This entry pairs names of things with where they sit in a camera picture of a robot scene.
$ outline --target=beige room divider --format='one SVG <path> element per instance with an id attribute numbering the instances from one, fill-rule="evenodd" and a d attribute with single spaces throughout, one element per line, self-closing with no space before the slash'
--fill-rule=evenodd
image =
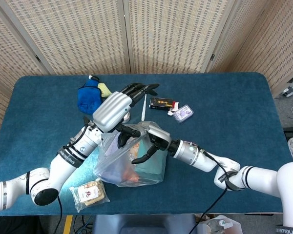
<path id="1" fill-rule="evenodd" d="M 25 75 L 42 75 L 20 37 L 0 15 L 0 127 L 15 82 Z"/>
<path id="2" fill-rule="evenodd" d="M 233 0 L 124 0 L 132 73 L 205 72 Z"/>
<path id="3" fill-rule="evenodd" d="M 262 14 L 226 69 L 265 75 L 273 96 L 293 77 L 293 0 L 276 0 Z"/>
<path id="4" fill-rule="evenodd" d="M 55 74 L 130 73 L 121 1 L 6 3 L 12 10 L 9 14 L 15 14 Z"/>
<path id="5" fill-rule="evenodd" d="M 270 0 L 237 0 L 206 72 L 225 72 L 235 59 Z"/>

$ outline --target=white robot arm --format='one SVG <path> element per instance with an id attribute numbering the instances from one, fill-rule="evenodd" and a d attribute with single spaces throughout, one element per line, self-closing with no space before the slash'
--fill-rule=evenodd
<path id="1" fill-rule="evenodd" d="M 84 120 L 84 127 L 68 145 L 59 149 L 47 168 L 37 168 L 15 179 L 0 182 L 0 211 L 13 205 L 22 194 L 30 194 L 36 205 L 48 205 L 58 197 L 63 184 L 71 174 L 100 144 L 102 134 L 121 132 L 120 146 L 130 137 L 139 137 L 140 132 L 123 126 L 122 121 L 129 110 L 145 95 L 157 95 L 153 89 L 159 84 L 132 83 L 120 92 L 114 92 L 93 113 L 93 122 Z"/>
<path id="2" fill-rule="evenodd" d="M 293 227 L 293 162 L 282 166 L 278 172 L 258 167 L 245 166 L 226 157 L 219 157 L 206 152 L 192 142 L 171 140 L 170 134 L 157 127 L 152 122 L 141 122 L 148 126 L 150 140 L 154 143 L 141 158 L 132 161 L 133 164 L 148 160 L 156 150 L 167 150 L 175 159 L 183 161 L 204 172 L 217 169 L 214 183 L 221 189 L 239 191 L 245 188 L 281 198 L 283 207 L 283 226 Z"/>

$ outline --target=transparent plastic bag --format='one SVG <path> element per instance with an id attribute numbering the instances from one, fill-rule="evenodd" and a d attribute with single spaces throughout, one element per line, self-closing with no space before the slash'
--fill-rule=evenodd
<path id="1" fill-rule="evenodd" d="M 79 187 L 70 187 L 77 212 L 84 208 L 109 202 L 105 193 L 104 184 L 98 178 Z"/>
<path id="2" fill-rule="evenodd" d="M 147 134 L 147 124 L 127 125 L 141 132 L 140 137 L 130 138 L 127 144 L 118 149 L 117 131 L 103 136 L 99 146 L 98 162 L 93 173 L 104 182 L 118 187 L 138 187 L 160 183 L 164 180 L 167 152 L 158 150 L 149 160 L 141 164 L 131 164 L 142 157 L 152 146 Z"/>

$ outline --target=floor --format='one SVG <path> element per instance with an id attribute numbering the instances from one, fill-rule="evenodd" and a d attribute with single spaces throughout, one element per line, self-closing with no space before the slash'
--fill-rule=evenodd
<path id="1" fill-rule="evenodd" d="M 293 114 L 291 112 L 293 95 L 290 97 L 278 96 L 274 99 L 274 103 L 277 107 L 282 127 L 293 127 Z"/>
<path id="2" fill-rule="evenodd" d="M 73 220 L 72 220 L 72 225 L 70 228 L 70 234 L 75 234 L 74 232 L 74 227 L 75 227 L 75 231 L 77 231 L 80 227 L 83 226 L 83 222 L 82 222 L 82 216 L 79 215 L 76 218 L 76 222 L 75 222 L 75 226 L 73 226 L 74 220 L 75 220 L 76 216 L 73 216 Z M 53 234 L 54 230 L 58 224 L 59 221 L 59 216 L 54 215 L 54 216 L 40 216 L 40 222 L 43 228 L 43 231 L 45 234 Z M 63 216 L 62 221 L 60 222 L 60 225 L 58 227 L 57 233 L 61 234 L 63 233 L 64 230 L 64 226 L 65 226 L 65 219 L 66 216 Z M 92 217 L 90 217 L 89 215 L 85 215 L 84 216 L 84 221 L 87 222 L 90 219 L 89 223 L 92 223 Z"/>

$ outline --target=small packet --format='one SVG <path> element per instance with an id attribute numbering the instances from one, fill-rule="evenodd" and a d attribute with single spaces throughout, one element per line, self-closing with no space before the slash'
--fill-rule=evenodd
<path id="1" fill-rule="evenodd" d="M 174 112 L 175 119 L 181 123 L 186 119 L 190 118 L 193 115 L 193 110 L 188 105 L 184 105 L 183 107 L 179 108 L 177 111 Z"/>
<path id="2" fill-rule="evenodd" d="M 73 194 L 77 212 L 89 206 L 99 205 L 109 202 L 105 193 L 104 184 L 98 178 L 79 187 L 70 187 Z"/>

